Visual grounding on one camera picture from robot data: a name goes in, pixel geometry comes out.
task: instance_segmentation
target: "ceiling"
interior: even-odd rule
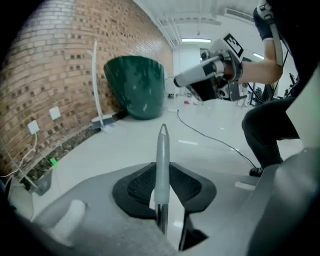
[[[181,38],[201,38],[212,40],[212,43],[198,43],[200,48],[209,49],[219,37],[231,33],[246,51],[263,55],[263,44],[252,18],[259,0],[134,1],[158,26],[172,48],[185,44]]]

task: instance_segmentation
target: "large green pot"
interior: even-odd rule
[[[108,61],[104,73],[121,106],[135,119],[160,117],[165,109],[164,67],[140,56]]]

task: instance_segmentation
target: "wall outlet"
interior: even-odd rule
[[[36,120],[33,120],[32,122],[28,123],[28,128],[32,135],[40,130]]]
[[[59,108],[57,106],[51,108],[49,110],[50,116],[52,118],[52,120],[56,120],[57,118],[61,117]]]

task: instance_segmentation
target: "leg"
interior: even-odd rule
[[[246,141],[262,168],[279,164],[277,140],[298,139],[298,133],[286,114],[293,97],[270,101],[250,110],[242,121]]]

